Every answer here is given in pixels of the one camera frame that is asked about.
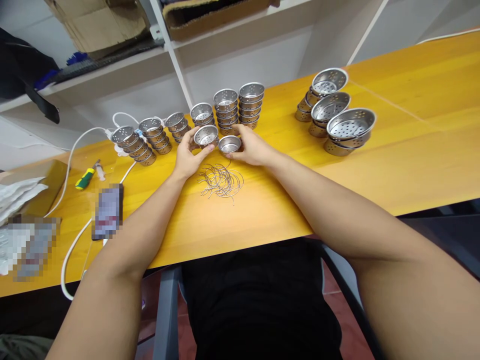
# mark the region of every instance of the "white cable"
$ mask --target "white cable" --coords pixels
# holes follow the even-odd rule
[[[104,129],[103,127],[92,127],[90,130],[87,130],[85,131],[82,135],[80,135],[80,137],[75,141],[75,143],[73,144],[73,146],[71,147],[71,152],[70,152],[70,156],[68,157],[68,163],[66,164],[66,175],[65,175],[65,182],[63,183],[63,191],[61,192],[61,196],[60,196],[60,199],[58,199],[58,202],[56,203],[56,205],[53,207],[53,209],[51,209],[48,214],[46,214],[44,216],[44,218],[46,218],[47,216],[49,216],[51,213],[54,212],[54,210],[59,206],[60,202],[62,201],[62,199],[64,198],[64,195],[65,195],[65,191],[67,190],[67,181],[69,179],[69,173],[70,173],[70,162],[72,161],[72,155],[74,154],[74,150],[75,150],[75,147],[77,146],[78,142],[80,141],[81,138],[83,138],[86,134],[88,134],[89,132],[93,131],[93,130],[103,130],[104,132],[106,132],[107,130]]]
[[[126,112],[116,112],[116,113],[114,113],[113,116],[111,117],[111,120],[113,121],[113,123],[115,124],[115,126],[116,126],[117,128],[120,127],[120,125],[118,125],[117,122],[115,121],[115,117],[116,117],[117,115],[126,115],[126,116],[130,117],[130,118],[131,118],[134,122],[136,122],[137,124],[139,123],[136,118],[134,118],[134,117],[133,117],[132,115],[130,115],[130,114],[127,114]]]
[[[66,147],[59,147],[59,146],[55,146],[55,145],[47,144],[47,143],[35,143],[35,144],[30,144],[30,145],[25,145],[25,146],[13,146],[13,147],[16,148],[16,149],[26,149],[26,148],[29,148],[29,147],[32,147],[32,146],[48,146],[48,147],[55,148],[55,149],[71,151],[70,149],[67,149]]]
[[[126,171],[125,175],[121,178],[120,180],[120,184],[122,184],[125,180],[125,178],[127,177],[127,175],[130,173],[130,170],[133,169],[133,167],[137,164],[136,161],[133,162],[133,164],[128,168],[128,170]],[[92,223],[92,219],[89,219],[88,222],[85,224],[85,226],[83,227],[83,229],[80,230],[80,232],[78,233],[78,235],[76,236],[75,240],[73,240],[73,242],[71,243],[71,246],[70,248],[68,249],[68,252],[66,253],[65,255],[65,259],[63,259],[63,264],[61,265],[61,274],[60,274],[60,286],[61,286],[61,292],[63,293],[63,295],[65,295],[65,297],[67,299],[69,299],[70,301],[72,301],[74,299],[74,297],[72,295],[70,295],[70,293],[68,292],[67,290],[67,286],[66,286],[66,283],[65,283],[65,274],[67,272],[67,263],[69,262],[69,258],[70,258],[70,254],[72,253],[72,251],[74,250],[74,247],[75,245],[77,245],[77,242],[79,241],[80,237],[82,236],[82,234],[84,233],[84,231],[89,227],[89,225]]]
[[[456,36],[460,36],[460,35],[464,35],[464,34],[470,34],[470,33],[474,33],[474,32],[477,32],[477,31],[480,31],[480,27],[479,27],[479,28],[475,28],[475,29],[470,29],[470,30],[462,31],[462,32],[455,32],[455,33],[452,33],[452,34],[449,34],[449,35],[432,37],[432,38],[429,38],[429,39],[420,41],[419,43],[417,43],[417,45],[420,45],[420,44],[423,44],[423,43],[426,43],[426,42],[429,42],[429,41],[433,41],[433,40],[453,38],[453,37],[456,37]]]

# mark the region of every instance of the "screwdriver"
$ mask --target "screwdriver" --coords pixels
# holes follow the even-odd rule
[[[76,182],[75,189],[84,190],[90,184],[90,180],[95,174],[95,168],[99,163],[100,163],[100,159],[98,159],[92,167],[86,170],[86,172],[83,174],[81,179]]]

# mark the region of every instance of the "smartphone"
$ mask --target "smartphone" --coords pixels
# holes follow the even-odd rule
[[[95,219],[91,227],[92,240],[111,239],[122,225],[124,203],[124,187],[112,184],[100,190]]]

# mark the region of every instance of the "yellow table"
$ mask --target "yellow table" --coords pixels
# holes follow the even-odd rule
[[[275,148],[396,216],[479,198],[478,44],[480,33],[471,33],[348,66],[350,82],[344,90],[352,97],[351,107],[370,108],[378,120],[368,143],[347,157],[326,153],[324,140],[310,136],[309,124],[294,118],[312,75],[267,89],[255,131]],[[158,156],[152,166],[133,168],[124,182],[125,217],[170,174],[176,147],[174,143],[173,151]],[[62,205],[54,213],[63,219],[60,238],[43,276],[28,283],[0,277],[0,296],[60,283],[65,253],[92,215],[97,198],[95,191],[80,193],[72,185],[98,157],[113,164],[116,154],[111,143],[88,146],[74,155],[76,170],[69,178]],[[117,158],[113,168],[105,169],[108,181],[120,181],[131,163],[129,158]],[[216,149],[205,163],[227,165],[228,161]],[[200,196],[205,186],[193,176],[180,195],[151,267],[312,233],[299,209],[267,171],[240,162],[230,166],[245,179],[235,205],[229,198]],[[101,248],[99,242],[91,241],[87,230],[70,257],[67,281],[79,280]]]

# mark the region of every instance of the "cardboard box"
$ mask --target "cardboard box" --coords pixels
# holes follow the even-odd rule
[[[278,7],[280,0],[185,0],[166,5],[163,18],[170,38],[183,41],[212,29]]]
[[[63,24],[75,47],[83,53],[99,52],[104,56],[150,31],[139,1],[44,1]]]

